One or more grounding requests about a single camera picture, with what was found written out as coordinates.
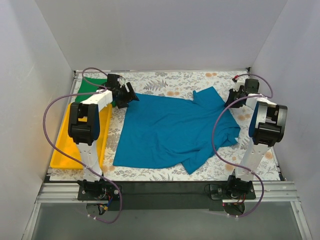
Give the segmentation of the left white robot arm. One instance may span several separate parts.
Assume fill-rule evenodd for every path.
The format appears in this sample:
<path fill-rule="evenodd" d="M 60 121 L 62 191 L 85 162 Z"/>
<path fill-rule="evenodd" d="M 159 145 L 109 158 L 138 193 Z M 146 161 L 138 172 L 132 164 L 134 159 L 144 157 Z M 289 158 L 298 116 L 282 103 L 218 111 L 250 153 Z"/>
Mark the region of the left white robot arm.
<path fill-rule="evenodd" d="M 122 109 L 127 108 L 131 101 L 138 100 L 130 82 L 121 75 L 108 74 L 106 82 L 99 85 L 92 96 L 70 105 L 68 135 L 76 144 L 84 164 L 83 180 L 78 184 L 95 200 L 106 199 L 108 193 L 107 182 L 101 178 L 103 172 L 97 152 L 100 112 L 111 103 Z"/>

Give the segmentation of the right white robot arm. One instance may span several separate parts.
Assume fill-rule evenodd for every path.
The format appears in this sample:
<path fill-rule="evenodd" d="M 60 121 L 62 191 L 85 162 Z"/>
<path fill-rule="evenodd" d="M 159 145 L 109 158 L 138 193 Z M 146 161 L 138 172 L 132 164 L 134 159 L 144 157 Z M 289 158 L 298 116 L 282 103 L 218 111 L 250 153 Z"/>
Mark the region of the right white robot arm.
<path fill-rule="evenodd" d="M 253 110 L 248 128 L 250 137 L 247 150 L 240 162 L 227 179 L 226 193 L 232 198 L 245 197 L 254 191 L 253 173 L 261 160 L 276 143 L 279 143 L 285 133 L 288 107 L 273 103 L 267 96 L 259 94 L 258 79 L 247 78 L 239 80 L 236 75 L 232 81 L 234 88 L 229 90 L 225 107 L 240 108 L 247 106 Z"/>

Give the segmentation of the blue t shirt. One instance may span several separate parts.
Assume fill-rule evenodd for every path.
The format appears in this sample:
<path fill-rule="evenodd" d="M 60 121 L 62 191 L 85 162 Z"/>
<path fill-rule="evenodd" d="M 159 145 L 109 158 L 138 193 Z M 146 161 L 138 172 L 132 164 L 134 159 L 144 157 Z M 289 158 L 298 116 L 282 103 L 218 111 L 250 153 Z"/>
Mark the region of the blue t shirt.
<path fill-rule="evenodd" d="M 214 150 L 237 143 L 241 128 L 218 92 L 194 91 L 193 99 L 139 94 L 126 110 L 113 165 L 164 169 L 182 164 L 192 174 Z"/>

